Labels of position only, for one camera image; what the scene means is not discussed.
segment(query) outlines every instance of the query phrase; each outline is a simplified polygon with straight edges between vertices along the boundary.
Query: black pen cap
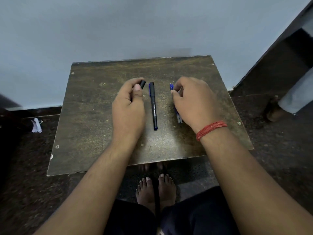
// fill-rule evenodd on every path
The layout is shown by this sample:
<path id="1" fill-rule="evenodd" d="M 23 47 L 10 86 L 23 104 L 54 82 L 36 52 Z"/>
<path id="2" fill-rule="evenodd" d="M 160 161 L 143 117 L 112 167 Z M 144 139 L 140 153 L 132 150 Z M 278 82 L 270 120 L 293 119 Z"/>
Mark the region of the black pen cap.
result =
<path id="1" fill-rule="evenodd" d="M 156 96 L 156 94 L 154 92 L 154 82 L 150 82 L 149 83 L 149 93 L 150 93 L 150 97 L 151 96 Z"/>
<path id="2" fill-rule="evenodd" d="M 141 86 L 141 90 L 143 89 L 143 87 L 145 86 L 146 81 L 145 80 L 141 80 L 139 85 Z"/>

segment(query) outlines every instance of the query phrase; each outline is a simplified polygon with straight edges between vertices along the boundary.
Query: red thread bracelet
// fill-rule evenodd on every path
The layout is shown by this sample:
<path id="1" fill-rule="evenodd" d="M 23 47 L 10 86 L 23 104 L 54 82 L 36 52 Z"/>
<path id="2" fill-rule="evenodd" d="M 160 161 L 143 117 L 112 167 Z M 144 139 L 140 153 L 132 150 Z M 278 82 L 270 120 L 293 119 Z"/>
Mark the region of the red thread bracelet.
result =
<path id="1" fill-rule="evenodd" d="M 207 135 L 209 132 L 220 128 L 220 127 L 227 127 L 227 124 L 225 124 L 224 121 L 217 121 L 213 124 L 209 124 L 207 126 L 205 126 L 203 129 L 201 129 L 197 134 L 196 134 L 196 139 L 197 141 L 200 141 L 200 139 L 204 136 Z"/>

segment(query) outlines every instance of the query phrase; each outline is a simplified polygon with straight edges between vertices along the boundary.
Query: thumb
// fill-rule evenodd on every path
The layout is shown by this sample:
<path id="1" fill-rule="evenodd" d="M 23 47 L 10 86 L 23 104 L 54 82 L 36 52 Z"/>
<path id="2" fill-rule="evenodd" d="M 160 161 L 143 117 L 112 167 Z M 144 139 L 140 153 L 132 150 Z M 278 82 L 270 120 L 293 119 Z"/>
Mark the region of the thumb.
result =
<path id="1" fill-rule="evenodd" d="M 171 90 L 172 98 L 174 101 L 174 105 L 176 105 L 182 98 L 179 93 L 175 90 Z"/>
<path id="2" fill-rule="evenodd" d="M 137 100 L 142 101 L 142 90 L 141 90 L 141 86 L 139 84 L 136 84 L 134 86 L 132 96 L 133 96 L 133 102 L 137 101 Z"/>

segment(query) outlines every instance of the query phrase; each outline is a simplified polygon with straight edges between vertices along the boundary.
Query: dark wooden tabletop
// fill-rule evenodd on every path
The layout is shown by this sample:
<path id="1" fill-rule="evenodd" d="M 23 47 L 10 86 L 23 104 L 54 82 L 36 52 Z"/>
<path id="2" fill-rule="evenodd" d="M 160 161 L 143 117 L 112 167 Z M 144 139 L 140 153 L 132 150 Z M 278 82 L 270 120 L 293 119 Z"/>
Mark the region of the dark wooden tabletop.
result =
<path id="1" fill-rule="evenodd" d="M 153 130 L 146 84 L 143 89 L 146 128 L 130 165 L 205 155 L 190 127 L 177 122 L 169 84 L 181 76 L 192 76 L 209 84 L 230 130 L 247 149 L 253 149 L 211 56 L 74 63 L 47 175 L 88 170 L 111 141 L 113 100 L 123 83 L 135 77 L 144 77 L 147 84 L 151 81 L 155 84 L 158 130 Z"/>

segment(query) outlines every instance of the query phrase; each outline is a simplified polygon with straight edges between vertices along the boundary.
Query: white wall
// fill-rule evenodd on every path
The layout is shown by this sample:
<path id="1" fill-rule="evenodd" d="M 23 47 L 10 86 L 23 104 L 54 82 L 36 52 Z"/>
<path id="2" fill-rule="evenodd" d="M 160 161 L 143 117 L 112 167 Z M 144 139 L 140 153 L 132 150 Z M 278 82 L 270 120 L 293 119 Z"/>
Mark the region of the white wall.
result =
<path id="1" fill-rule="evenodd" d="M 63 102 L 72 62 L 212 55 L 235 86 L 310 0 L 0 0 L 0 94 Z"/>

